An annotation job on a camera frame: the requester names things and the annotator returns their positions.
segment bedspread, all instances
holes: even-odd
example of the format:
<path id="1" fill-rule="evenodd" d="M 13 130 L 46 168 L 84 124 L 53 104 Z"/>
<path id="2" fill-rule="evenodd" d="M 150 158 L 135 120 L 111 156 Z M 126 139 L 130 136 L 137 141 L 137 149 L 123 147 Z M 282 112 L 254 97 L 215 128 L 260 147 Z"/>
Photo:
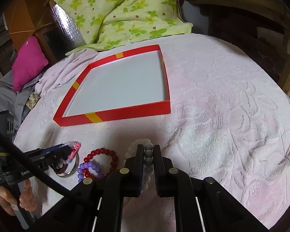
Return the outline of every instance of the bedspread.
<path id="1" fill-rule="evenodd" d="M 151 44 L 160 44 L 163 52 L 171 114 L 68 127 L 53 121 L 74 79 L 89 63 Z M 267 228 L 290 205 L 290 100 L 230 43 L 191 34 L 101 53 L 86 49 L 50 68 L 37 88 L 41 99 L 15 139 L 22 151 L 77 140 L 82 144 L 81 158 L 106 147 L 123 161 L 131 142 L 149 138 L 175 167 L 195 178 L 214 177 Z M 103 172 L 109 165 L 105 157 L 95 157 Z M 48 174 L 68 189 L 77 184 L 76 174 L 66 179 L 51 170 Z M 33 182 L 46 212 L 61 196 L 39 181 Z M 132 198 L 124 207 L 122 231 L 175 231 L 172 202 L 172 198 L 157 197 L 151 181 L 141 198 Z"/>

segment red bead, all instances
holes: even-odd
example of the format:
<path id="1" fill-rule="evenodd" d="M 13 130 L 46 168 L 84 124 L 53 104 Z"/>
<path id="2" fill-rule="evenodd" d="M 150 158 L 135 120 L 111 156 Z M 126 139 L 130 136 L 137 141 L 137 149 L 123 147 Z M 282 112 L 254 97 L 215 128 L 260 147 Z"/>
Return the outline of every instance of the red bead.
<path id="1" fill-rule="evenodd" d="M 116 161 L 112 161 L 111 162 L 111 167 L 115 167 L 116 168 L 117 167 L 117 162 Z"/>
<path id="2" fill-rule="evenodd" d="M 117 155 L 113 155 L 113 156 L 112 156 L 112 160 L 113 160 L 113 161 L 118 161 L 118 156 L 117 156 Z"/>

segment black cable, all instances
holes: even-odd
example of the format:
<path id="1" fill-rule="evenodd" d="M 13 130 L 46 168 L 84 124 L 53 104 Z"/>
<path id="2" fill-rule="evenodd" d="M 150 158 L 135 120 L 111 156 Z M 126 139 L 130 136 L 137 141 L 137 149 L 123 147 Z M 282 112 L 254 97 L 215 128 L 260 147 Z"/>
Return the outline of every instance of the black cable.
<path id="1" fill-rule="evenodd" d="M 0 147 L 17 159 L 25 168 L 27 168 L 31 173 L 34 174 L 38 179 L 40 179 L 45 185 L 55 190 L 57 193 L 81 204 L 84 207 L 88 207 L 91 210 L 95 210 L 93 206 L 88 202 L 88 200 L 83 200 L 77 195 L 74 195 L 71 191 L 65 187 L 58 184 L 52 178 L 50 178 L 46 173 L 43 172 L 35 163 L 33 163 L 27 155 L 23 154 L 13 143 L 11 143 L 7 138 L 5 138 L 0 133 Z"/>

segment purple bead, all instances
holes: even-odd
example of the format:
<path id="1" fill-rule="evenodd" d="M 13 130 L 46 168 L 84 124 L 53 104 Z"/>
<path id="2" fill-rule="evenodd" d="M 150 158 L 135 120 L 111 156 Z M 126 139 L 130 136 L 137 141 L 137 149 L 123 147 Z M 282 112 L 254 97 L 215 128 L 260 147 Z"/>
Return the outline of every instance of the purple bead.
<path id="1" fill-rule="evenodd" d="M 104 178 L 104 174 L 103 174 L 103 173 L 98 173 L 98 178 L 99 178 L 99 179 Z"/>

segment yellow stripe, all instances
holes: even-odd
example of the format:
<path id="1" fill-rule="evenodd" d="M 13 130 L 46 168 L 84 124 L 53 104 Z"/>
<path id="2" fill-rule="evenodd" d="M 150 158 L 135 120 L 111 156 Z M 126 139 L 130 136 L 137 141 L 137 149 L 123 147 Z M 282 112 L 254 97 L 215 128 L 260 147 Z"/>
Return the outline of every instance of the yellow stripe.
<path id="1" fill-rule="evenodd" d="M 79 87 L 79 84 L 75 81 L 72 86 L 74 87 L 75 90 L 77 90 L 77 88 Z"/>
<path id="2" fill-rule="evenodd" d="M 0 153 L 0 156 L 9 156 L 9 153 Z"/>
<path id="3" fill-rule="evenodd" d="M 124 54 L 122 52 L 116 53 L 115 55 L 117 58 L 124 57 Z"/>
<path id="4" fill-rule="evenodd" d="M 86 113 L 85 116 L 89 118 L 92 123 L 103 122 L 96 113 Z"/>

